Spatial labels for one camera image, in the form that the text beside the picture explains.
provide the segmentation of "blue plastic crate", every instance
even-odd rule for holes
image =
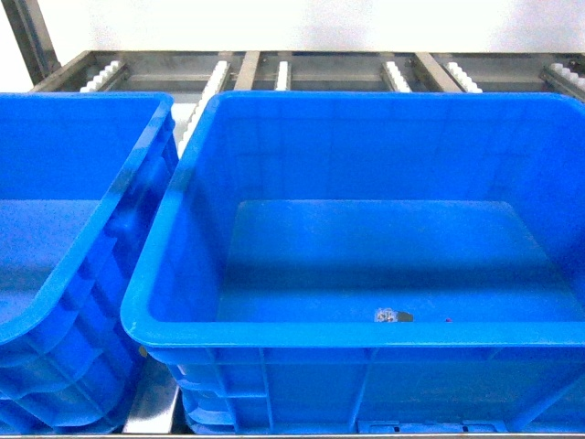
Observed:
[[[580,103],[234,92],[206,108],[122,323],[198,433],[570,432],[584,303]]]
[[[172,100],[0,95],[0,434],[123,424],[120,305],[175,170]]]

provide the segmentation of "metal bar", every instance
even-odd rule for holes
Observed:
[[[448,62],[445,65],[445,69],[451,78],[457,82],[457,85],[461,87],[463,91],[468,93],[482,93],[483,90],[480,89],[477,84],[472,80],[472,78],[465,73],[465,71],[459,67],[459,64],[456,62]]]
[[[382,80],[386,83],[392,91],[399,91],[402,93],[411,92],[409,84],[402,77],[402,73],[395,62],[388,61],[382,64]]]
[[[412,57],[412,69],[415,76],[427,86],[430,91],[445,91],[461,93],[461,89],[449,77],[435,58],[428,52],[418,52]]]
[[[239,69],[238,79],[236,80],[236,85],[234,85],[234,90],[252,90],[259,61],[260,52],[258,50],[246,52],[244,60],[241,63],[241,68]]]
[[[80,92],[109,91],[125,76],[126,64],[123,61],[112,61],[100,73],[95,75]]]
[[[136,396],[122,432],[126,434],[169,434],[173,428],[179,388],[165,364],[146,360]]]
[[[38,1],[2,0],[2,5],[30,79],[37,85],[61,67]]]
[[[274,89],[276,91],[287,91],[291,89],[291,64],[288,61],[279,62]]]
[[[81,52],[52,75],[43,79],[31,91],[59,91],[71,78],[97,62],[92,51]]]
[[[585,102],[585,78],[563,67],[562,64],[551,64],[540,72],[540,79],[545,80],[556,91]]]

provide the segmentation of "metal rail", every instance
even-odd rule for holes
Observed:
[[[461,89],[442,69],[430,53],[419,52],[412,57],[412,69],[415,76],[423,82],[430,91],[444,91],[461,93]]]
[[[2,0],[2,6],[27,65],[30,79],[37,85],[61,67],[38,1]]]

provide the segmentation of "white roller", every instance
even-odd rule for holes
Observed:
[[[199,119],[201,118],[201,115],[203,114],[203,110],[205,110],[207,103],[215,94],[217,94],[220,91],[221,86],[228,75],[228,70],[229,64],[227,61],[219,61],[218,64],[216,64],[216,67],[213,69],[213,72],[211,73],[211,76],[209,77],[209,80],[207,81],[207,84],[205,86],[205,89],[203,89],[203,93],[201,93],[201,99],[195,106],[194,111],[191,113],[189,121],[187,122],[186,125],[186,130],[183,133],[178,145],[176,146],[176,151],[179,155],[179,158],[183,156],[186,145],[191,139],[191,136],[193,135],[193,132],[197,127],[197,123],[199,122]]]
[[[409,84],[406,82],[402,73],[400,73],[399,67],[396,65],[394,61],[388,61],[386,63],[386,69],[388,71],[388,78],[390,79],[390,83],[392,88],[395,91],[400,93],[410,93],[411,89]]]
[[[455,80],[466,92],[468,93],[483,92],[483,90],[477,86],[473,79],[467,73],[465,73],[465,71],[461,67],[459,67],[459,64],[457,64],[456,62],[448,62],[445,65],[445,69],[447,69],[447,71],[449,71],[452,74]]]
[[[289,78],[290,78],[290,66],[288,61],[281,61],[278,65],[278,75],[276,78],[276,91],[287,91],[290,89]]]
[[[84,87],[81,87],[80,93],[97,91],[106,80],[111,78],[112,75],[120,69],[121,66],[121,61],[112,61],[103,70],[101,70],[100,73],[95,75]]]

